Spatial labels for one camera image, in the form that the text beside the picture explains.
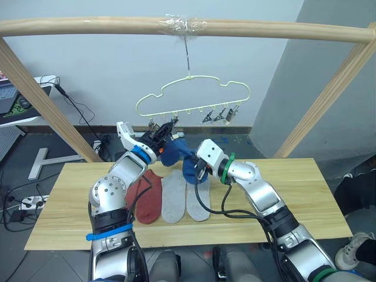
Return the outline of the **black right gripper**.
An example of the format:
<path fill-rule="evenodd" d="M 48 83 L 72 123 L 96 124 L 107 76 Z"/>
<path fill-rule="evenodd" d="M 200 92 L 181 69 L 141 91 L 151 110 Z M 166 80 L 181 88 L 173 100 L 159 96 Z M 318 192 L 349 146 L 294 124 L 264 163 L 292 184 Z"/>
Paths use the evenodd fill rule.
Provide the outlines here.
<path fill-rule="evenodd" d="M 204 160 L 198 160 L 195 167 L 196 176 L 194 178 L 195 183 L 203 183 L 207 180 L 207 163 Z"/>

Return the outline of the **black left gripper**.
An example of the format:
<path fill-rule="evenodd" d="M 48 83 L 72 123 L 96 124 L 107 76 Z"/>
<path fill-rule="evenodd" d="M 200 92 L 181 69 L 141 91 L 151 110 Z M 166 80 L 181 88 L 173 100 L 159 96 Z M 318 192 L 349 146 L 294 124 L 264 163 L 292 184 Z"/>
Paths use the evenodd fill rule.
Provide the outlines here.
<path fill-rule="evenodd" d="M 155 132 L 147 131 L 139 139 L 147 147 L 151 148 L 155 155 L 160 155 L 165 150 L 165 144 L 174 141 L 172 136 L 173 122 L 164 123 Z"/>

